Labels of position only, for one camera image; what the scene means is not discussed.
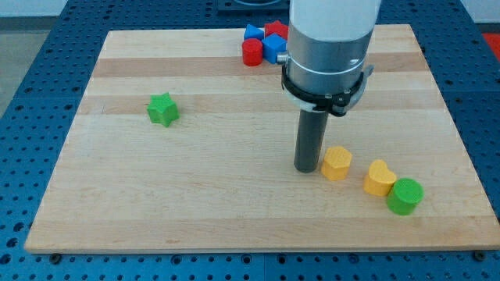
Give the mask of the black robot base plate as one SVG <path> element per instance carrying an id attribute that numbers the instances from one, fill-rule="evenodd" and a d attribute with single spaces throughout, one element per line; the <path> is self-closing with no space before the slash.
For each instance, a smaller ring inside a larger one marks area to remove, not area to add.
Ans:
<path id="1" fill-rule="evenodd" d="M 219 12 L 288 10 L 289 0 L 216 0 Z"/>

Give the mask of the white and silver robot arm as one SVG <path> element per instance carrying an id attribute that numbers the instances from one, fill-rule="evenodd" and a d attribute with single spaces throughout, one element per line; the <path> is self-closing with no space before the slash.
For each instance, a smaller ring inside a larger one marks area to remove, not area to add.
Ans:
<path id="1" fill-rule="evenodd" d="M 284 93 L 303 111 L 344 116 L 358 103 L 373 66 L 367 49 L 381 0 L 291 0 Z"/>

